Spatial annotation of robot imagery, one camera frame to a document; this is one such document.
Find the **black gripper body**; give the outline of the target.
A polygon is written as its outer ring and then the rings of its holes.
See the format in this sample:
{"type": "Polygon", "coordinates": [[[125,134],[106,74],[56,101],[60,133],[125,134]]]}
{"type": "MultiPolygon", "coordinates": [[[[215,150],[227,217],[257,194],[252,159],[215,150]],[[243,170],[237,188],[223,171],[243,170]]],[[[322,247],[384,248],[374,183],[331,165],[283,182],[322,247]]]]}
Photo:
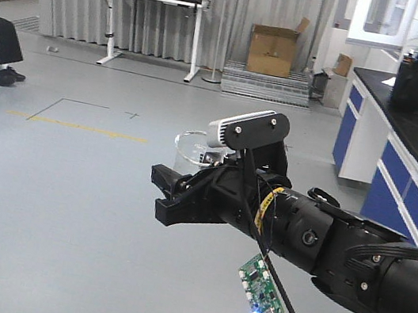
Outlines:
{"type": "Polygon", "coordinates": [[[150,180],[164,196],[154,202],[156,220],[166,227],[227,223],[250,238],[259,238],[254,220],[263,211],[260,202],[277,187],[291,187],[285,150],[282,141],[242,148],[195,174],[153,165],[150,180]]]}

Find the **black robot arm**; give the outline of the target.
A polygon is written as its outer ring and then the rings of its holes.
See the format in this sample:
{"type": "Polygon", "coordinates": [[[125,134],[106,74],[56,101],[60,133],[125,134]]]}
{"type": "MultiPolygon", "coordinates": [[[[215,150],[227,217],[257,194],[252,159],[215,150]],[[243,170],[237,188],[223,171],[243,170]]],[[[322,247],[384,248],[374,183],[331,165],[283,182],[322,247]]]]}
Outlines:
{"type": "Polygon", "coordinates": [[[242,149],[183,175],[161,164],[157,220],[227,223],[304,270],[332,301],[354,313],[418,313],[418,248],[390,228],[343,210],[320,189],[294,191],[282,143],[242,149]]]}

